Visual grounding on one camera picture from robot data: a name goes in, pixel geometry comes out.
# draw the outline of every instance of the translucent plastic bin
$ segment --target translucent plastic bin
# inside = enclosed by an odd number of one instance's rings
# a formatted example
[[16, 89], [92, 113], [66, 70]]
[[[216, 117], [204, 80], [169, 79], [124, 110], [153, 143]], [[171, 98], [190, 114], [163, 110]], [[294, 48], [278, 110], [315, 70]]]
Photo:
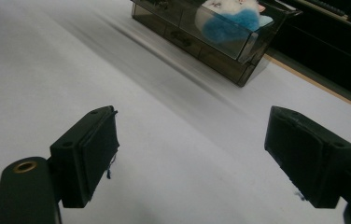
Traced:
[[[187, 53], [217, 70], [238, 86], [244, 86], [260, 62], [284, 20], [301, 14], [271, 1], [260, 13], [272, 19], [255, 31], [246, 29], [198, 0], [133, 0], [133, 18]], [[209, 18], [218, 29], [201, 29], [199, 18]]]

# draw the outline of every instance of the blue cloth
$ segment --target blue cloth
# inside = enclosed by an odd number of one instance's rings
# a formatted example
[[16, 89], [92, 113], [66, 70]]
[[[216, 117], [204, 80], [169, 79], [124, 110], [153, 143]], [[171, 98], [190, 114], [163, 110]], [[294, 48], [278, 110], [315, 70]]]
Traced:
[[237, 14], [215, 14], [203, 26], [204, 37], [214, 43], [247, 38], [260, 28], [257, 11], [244, 9]]

